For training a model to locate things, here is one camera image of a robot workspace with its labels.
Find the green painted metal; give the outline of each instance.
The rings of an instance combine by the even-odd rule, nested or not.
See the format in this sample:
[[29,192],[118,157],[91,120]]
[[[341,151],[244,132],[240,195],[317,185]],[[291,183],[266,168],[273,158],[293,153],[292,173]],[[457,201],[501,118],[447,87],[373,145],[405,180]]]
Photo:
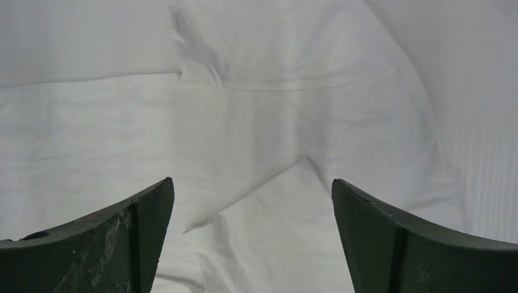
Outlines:
[[149,293],[173,203],[166,178],[70,223],[0,241],[0,292]]
[[339,179],[332,199],[356,293],[518,292],[518,245],[436,225]]

